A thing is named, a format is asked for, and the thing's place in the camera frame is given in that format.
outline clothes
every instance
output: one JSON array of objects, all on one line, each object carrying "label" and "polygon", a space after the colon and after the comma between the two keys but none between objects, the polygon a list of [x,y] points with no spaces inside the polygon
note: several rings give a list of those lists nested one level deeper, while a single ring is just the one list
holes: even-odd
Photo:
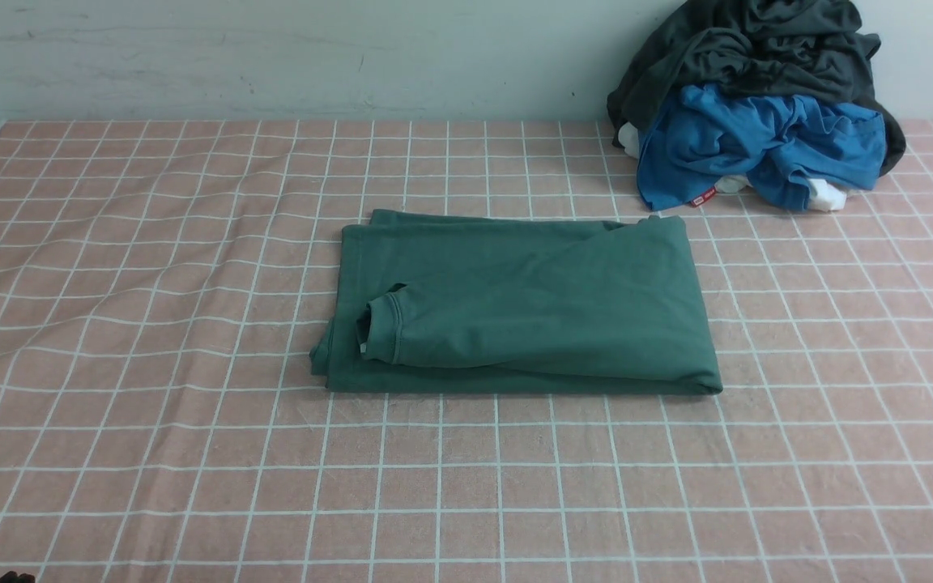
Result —
[{"label": "clothes", "polygon": [[[625,148],[625,154],[633,158],[640,158],[640,133],[632,123],[625,122],[621,129],[618,129],[618,140]],[[714,194],[737,194],[744,189],[752,189],[751,181],[743,174],[735,176],[721,177],[715,182]],[[848,200],[848,193],[835,185],[822,180],[822,178],[808,178],[808,188],[811,193],[808,195],[808,210],[821,211],[829,213],[830,211],[840,211],[845,207]]]},{"label": "clothes", "polygon": [[684,221],[523,222],[374,211],[343,230],[311,355],[334,391],[722,391]]},{"label": "clothes", "polygon": [[615,128],[630,121],[645,134],[671,89],[709,82],[726,96],[855,103],[884,116],[883,176],[902,158],[906,140],[874,97],[870,59],[880,40],[858,34],[862,25],[848,0],[688,0],[633,57],[607,96],[607,113]]},{"label": "clothes", "polygon": [[843,189],[837,188],[822,178],[808,178],[808,187],[812,189],[812,195],[808,197],[808,210],[822,211],[840,211],[844,209],[845,202],[848,202],[848,194]]},{"label": "clothes", "polygon": [[643,140],[641,140],[640,130],[637,130],[632,123],[626,121],[624,126],[618,128],[618,143],[621,143],[626,155],[631,155],[637,160],[640,159],[640,144],[643,143]]},{"label": "clothes", "polygon": [[645,136],[637,185],[647,206],[661,211],[697,198],[718,178],[745,174],[767,202],[804,211],[808,178],[871,189],[885,149],[882,116],[854,104],[727,100],[714,85],[690,85],[664,102]]}]

